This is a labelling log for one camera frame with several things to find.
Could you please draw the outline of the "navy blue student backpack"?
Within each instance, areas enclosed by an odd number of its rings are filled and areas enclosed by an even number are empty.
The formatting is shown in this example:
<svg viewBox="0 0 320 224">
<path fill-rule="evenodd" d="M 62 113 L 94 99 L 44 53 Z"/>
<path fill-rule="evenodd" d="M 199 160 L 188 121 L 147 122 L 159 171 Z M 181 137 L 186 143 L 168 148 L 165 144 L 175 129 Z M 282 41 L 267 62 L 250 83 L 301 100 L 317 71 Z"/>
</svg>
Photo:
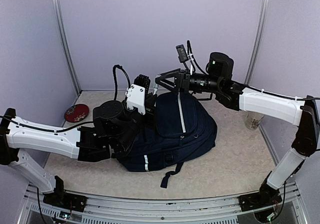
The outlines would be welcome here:
<svg viewBox="0 0 320 224">
<path fill-rule="evenodd" d="M 130 153 L 116 159 L 130 172 L 151 172 L 175 166 L 163 177 L 161 188 L 180 172 L 184 162 L 215 147 L 218 127 L 202 104 L 189 93 L 167 92 L 156 100 L 156 125 L 137 136 Z"/>
</svg>

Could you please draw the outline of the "clear ballpoint pen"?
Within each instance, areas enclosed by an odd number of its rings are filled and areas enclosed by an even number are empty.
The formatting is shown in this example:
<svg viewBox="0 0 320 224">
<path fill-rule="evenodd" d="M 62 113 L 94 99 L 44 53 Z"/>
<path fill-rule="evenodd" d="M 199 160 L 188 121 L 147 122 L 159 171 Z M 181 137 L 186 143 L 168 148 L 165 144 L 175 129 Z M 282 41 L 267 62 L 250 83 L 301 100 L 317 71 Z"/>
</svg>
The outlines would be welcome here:
<svg viewBox="0 0 320 224">
<path fill-rule="evenodd" d="M 153 85 L 152 96 L 156 96 L 157 95 L 158 89 L 159 89 L 159 85 L 155 83 Z"/>
</svg>

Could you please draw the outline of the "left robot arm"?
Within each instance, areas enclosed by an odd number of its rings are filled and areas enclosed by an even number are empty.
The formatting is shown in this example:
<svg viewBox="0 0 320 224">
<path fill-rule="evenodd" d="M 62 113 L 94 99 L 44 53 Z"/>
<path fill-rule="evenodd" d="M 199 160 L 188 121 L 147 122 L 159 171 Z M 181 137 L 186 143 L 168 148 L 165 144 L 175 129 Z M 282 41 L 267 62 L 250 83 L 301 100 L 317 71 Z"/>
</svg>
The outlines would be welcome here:
<svg viewBox="0 0 320 224">
<path fill-rule="evenodd" d="M 34 149 L 56 153 L 81 162 L 100 162 L 115 155 L 127 155 L 140 132 L 144 106 L 111 100 L 94 108 L 93 127 L 87 122 L 59 129 L 30 123 L 7 109 L 0 122 L 0 163 L 18 170 L 45 195 L 63 207 L 70 202 L 64 182 L 46 172 L 27 153 Z"/>
</svg>

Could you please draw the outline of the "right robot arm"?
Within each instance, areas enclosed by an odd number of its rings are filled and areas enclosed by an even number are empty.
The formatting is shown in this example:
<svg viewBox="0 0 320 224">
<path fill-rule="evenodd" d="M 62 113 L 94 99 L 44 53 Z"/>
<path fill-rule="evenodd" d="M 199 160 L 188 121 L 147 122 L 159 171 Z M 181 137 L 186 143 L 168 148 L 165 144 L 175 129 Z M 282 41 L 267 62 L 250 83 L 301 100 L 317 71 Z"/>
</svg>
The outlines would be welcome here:
<svg viewBox="0 0 320 224">
<path fill-rule="evenodd" d="M 174 93 L 192 91 L 214 94 L 215 99 L 226 108 L 267 115 L 298 127 L 291 148 L 264 181 L 266 187 L 255 196 L 260 206 L 266 206 L 275 198 L 275 190 L 317 151 L 320 119 L 316 98 L 282 96 L 233 81 L 233 63 L 226 54 L 212 52 L 205 74 L 176 69 L 160 74 L 155 82 Z"/>
</svg>

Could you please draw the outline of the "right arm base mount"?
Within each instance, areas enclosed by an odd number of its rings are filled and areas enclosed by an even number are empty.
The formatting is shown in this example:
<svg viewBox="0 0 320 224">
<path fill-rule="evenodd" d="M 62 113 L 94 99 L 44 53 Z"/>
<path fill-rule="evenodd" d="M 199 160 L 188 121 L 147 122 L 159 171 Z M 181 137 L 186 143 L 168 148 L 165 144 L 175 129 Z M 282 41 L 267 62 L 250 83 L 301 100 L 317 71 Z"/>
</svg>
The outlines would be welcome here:
<svg viewBox="0 0 320 224">
<path fill-rule="evenodd" d="M 279 189 L 273 189 L 266 181 L 262 183 L 257 192 L 241 195 L 238 200 L 242 212 L 271 206 L 283 201 Z"/>
</svg>

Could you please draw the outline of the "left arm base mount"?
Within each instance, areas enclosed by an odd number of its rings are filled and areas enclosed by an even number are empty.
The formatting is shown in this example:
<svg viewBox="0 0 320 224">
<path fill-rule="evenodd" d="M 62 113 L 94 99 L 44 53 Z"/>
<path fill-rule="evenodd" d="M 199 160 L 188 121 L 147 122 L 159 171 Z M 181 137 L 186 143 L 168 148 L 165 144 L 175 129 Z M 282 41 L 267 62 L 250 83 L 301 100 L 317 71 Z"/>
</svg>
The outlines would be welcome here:
<svg viewBox="0 0 320 224">
<path fill-rule="evenodd" d="M 43 202 L 55 207 L 83 213 L 87 203 L 87 197 L 71 194 L 64 190 L 63 180 L 55 176 L 55 188 L 52 193 L 44 194 Z"/>
</svg>

